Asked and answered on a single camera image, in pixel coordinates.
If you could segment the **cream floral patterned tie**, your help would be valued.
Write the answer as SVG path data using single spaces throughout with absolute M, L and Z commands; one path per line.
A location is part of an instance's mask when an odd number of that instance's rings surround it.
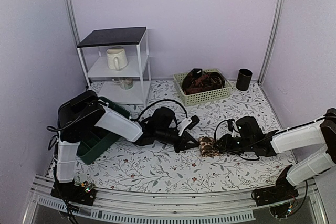
M 212 137 L 203 136 L 199 139 L 200 154 L 202 157 L 220 156 L 220 152 L 214 146 L 214 139 Z

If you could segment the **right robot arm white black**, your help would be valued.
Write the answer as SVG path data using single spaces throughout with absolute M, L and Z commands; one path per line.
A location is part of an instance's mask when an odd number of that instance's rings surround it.
M 289 165 L 281 172 L 271 190 L 271 196 L 276 201 L 284 200 L 301 182 L 335 166 L 334 108 L 328 109 L 318 119 L 282 131 L 264 133 L 252 116 L 240 118 L 228 126 L 231 133 L 214 139 L 214 146 L 220 152 L 235 155 L 253 152 L 260 157 L 271 157 L 306 146 L 322 146 L 303 161 Z

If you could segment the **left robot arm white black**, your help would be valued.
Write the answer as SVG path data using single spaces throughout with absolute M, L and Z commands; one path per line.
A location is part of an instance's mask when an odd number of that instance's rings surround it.
M 77 150 L 90 131 L 97 127 L 111 132 L 138 146 L 150 145 L 153 141 L 171 144 L 174 150 L 189 150 L 199 142 L 188 132 L 199 123 L 197 116 L 178 122 L 175 112 L 167 107 L 156 109 L 151 116 L 137 118 L 123 115 L 121 110 L 110 105 L 104 97 L 87 90 L 61 105 L 58 109 L 58 137 L 56 179 L 57 190 L 67 200 L 78 195 L 74 180 Z

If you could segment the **dark brown rolled ties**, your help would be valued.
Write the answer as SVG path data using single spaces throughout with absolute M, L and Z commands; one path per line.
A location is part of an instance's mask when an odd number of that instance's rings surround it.
M 201 68 L 192 69 L 182 82 L 185 95 L 197 94 L 225 87 L 225 79 L 221 73 L 204 72 Z

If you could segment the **pale green perforated basket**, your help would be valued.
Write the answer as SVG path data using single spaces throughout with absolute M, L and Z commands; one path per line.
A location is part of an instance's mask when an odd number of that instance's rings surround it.
M 233 85 L 220 70 L 195 68 L 190 72 L 173 75 L 175 88 L 185 106 L 197 105 L 227 98 Z

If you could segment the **black cylindrical cup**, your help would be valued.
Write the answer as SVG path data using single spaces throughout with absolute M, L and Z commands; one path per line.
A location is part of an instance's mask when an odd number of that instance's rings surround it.
M 249 69 L 240 69 L 238 72 L 236 88 L 240 91 L 247 91 L 251 82 L 253 73 Z

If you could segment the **floral patterned table mat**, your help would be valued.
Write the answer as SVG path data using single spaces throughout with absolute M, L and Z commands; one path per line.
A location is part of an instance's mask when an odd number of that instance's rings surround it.
M 151 83 L 149 102 L 175 111 L 179 120 L 186 115 L 199 117 L 191 130 L 195 139 L 223 136 L 228 132 L 226 119 L 249 115 L 256 118 L 263 132 L 279 128 L 279 124 L 257 83 L 249 90 L 233 90 L 225 99 L 212 101 L 185 110 L 172 80 Z M 99 188 L 146 193 L 208 193 L 273 184 L 281 171 L 295 163 L 291 152 L 257 159 L 254 154 L 230 154 L 202 157 L 198 148 L 176 153 L 173 146 L 154 142 L 144 147 L 119 140 L 92 164 L 81 159 L 75 163 L 75 181 L 91 182 Z

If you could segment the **dark green plastic bin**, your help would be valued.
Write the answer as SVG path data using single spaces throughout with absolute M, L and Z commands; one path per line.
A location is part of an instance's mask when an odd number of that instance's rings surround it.
M 101 106 L 118 112 L 127 119 L 130 117 L 130 113 L 126 109 L 105 97 L 98 97 L 92 90 L 90 90 L 88 100 L 88 103 L 99 101 Z M 96 116 L 93 114 L 89 115 L 87 109 L 85 109 L 83 116 L 81 116 L 79 120 L 82 124 L 80 129 L 84 130 L 84 133 L 77 149 L 77 156 L 87 165 L 92 164 L 113 143 L 121 138 L 121 136 L 111 131 L 94 126 L 93 123 L 95 119 Z

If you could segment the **white ceramic mug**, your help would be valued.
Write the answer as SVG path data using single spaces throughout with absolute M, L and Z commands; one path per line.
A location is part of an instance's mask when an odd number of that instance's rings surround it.
M 108 68 L 121 70 L 128 65 L 128 59 L 124 47 L 112 47 L 106 51 Z

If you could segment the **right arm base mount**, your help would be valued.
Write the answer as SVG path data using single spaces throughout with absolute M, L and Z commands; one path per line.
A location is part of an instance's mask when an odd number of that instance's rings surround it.
M 287 218 L 294 214 L 297 207 L 297 189 L 287 182 L 280 182 L 270 187 L 256 188 L 251 193 L 252 200 L 257 206 L 264 206 L 287 201 L 283 205 L 269 208 L 271 215 L 277 219 Z

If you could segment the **aluminium front rail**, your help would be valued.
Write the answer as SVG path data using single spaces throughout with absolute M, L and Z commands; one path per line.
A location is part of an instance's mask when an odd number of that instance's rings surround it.
M 75 204 L 75 223 L 328 223 L 313 180 L 298 188 L 293 212 L 278 215 L 289 201 L 258 206 L 252 190 L 157 194 L 97 189 L 93 205 Z

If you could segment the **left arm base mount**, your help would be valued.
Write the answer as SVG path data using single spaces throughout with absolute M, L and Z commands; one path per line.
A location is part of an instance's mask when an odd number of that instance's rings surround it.
M 93 183 L 84 181 L 77 185 L 72 181 L 69 183 L 54 182 L 50 195 L 67 202 L 93 206 L 96 193 L 97 191 Z

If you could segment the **right aluminium frame post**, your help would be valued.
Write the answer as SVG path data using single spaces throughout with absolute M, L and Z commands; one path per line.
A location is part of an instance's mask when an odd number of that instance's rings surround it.
M 275 13 L 274 13 L 273 21 L 272 21 L 271 31 L 270 31 L 269 39 L 267 42 L 264 60 L 263 60 L 262 67 L 261 67 L 259 77 L 258 77 L 258 83 L 260 85 L 262 85 L 265 81 L 267 70 L 271 62 L 271 56 L 272 56 L 272 52 L 273 52 L 275 41 L 276 41 L 276 36 L 277 36 L 279 24 L 280 24 L 281 13 L 284 7 L 284 2 L 285 0 L 276 0 Z

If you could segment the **aluminium frame post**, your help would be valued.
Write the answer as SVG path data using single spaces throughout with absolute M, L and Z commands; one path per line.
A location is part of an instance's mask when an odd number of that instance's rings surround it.
M 82 49 L 77 47 L 80 43 L 80 38 L 79 38 L 79 33 L 78 33 L 78 28 L 77 28 L 77 23 L 76 23 L 75 12 L 74 12 L 74 7 L 73 7 L 73 4 L 72 4 L 72 0 L 64 0 L 64 2 L 65 2 L 65 7 L 66 7 L 66 11 L 67 11 L 67 16 L 68 16 L 72 36 L 73 36 L 74 43 L 75 43 L 75 48 L 77 50 L 77 54 L 78 54 L 78 57 L 79 57 L 81 68 L 82 68 L 82 72 L 83 72 L 83 75 L 85 77 L 86 88 L 90 89 L 91 85 L 90 85 L 90 80 L 89 80 L 88 75 L 87 75 L 87 65 L 86 65 L 85 59 L 83 57 Z
M 276 41 L 276 36 L 277 36 L 279 24 L 280 24 L 281 13 L 284 7 L 284 2 L 285 0 L 276 0 L 275 13 L 274 13 L 273 21 L 272 21 L 271 31 L 270 31 L 269 39 L 267 42 L 264 60 L 263 60 L 262 67 L 261 67 L 259 77 L 258 77 L 258 83 L 260 85 L 262 85 L 265 81 L 267 70 L 271 62 L 271 56 L 272 56 L 272 52 L 273 52 L 275 41 Z

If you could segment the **left aluminium frame post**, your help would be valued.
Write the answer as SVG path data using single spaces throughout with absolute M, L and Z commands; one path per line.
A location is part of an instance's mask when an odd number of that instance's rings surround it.
M 74 12 L 74 7 L 73 7 L 73 4 L 72 4 L 72 0 L 64 0 L 64 2 L 65 2 L 65 7 L 66 7 L 66 11 L 67 11 L 67 16 L 68 16 L 72 36 L 73 36 L 74 43 L 75 43 L 75 48 L 77 50 L 77 54 L 78 54 L 78 57 L 79 57 L 81 68 L 82 68 L 82 72 L 83 72 L 83 75 L 85 77 L 86 88 L 90 89 L 91 85 L 90 85 L 90 80 L 89 80 L 88 75 L 87 75 L 87 65 L 86 65 L 85 59 L 83 57 L 82 49 L 77 47 L 80 43 L 80 38 L 79 38 L 79 33 L 78 33 L 78 28 L 77 28 L 77 23 L 76 23 L 75 12 Z

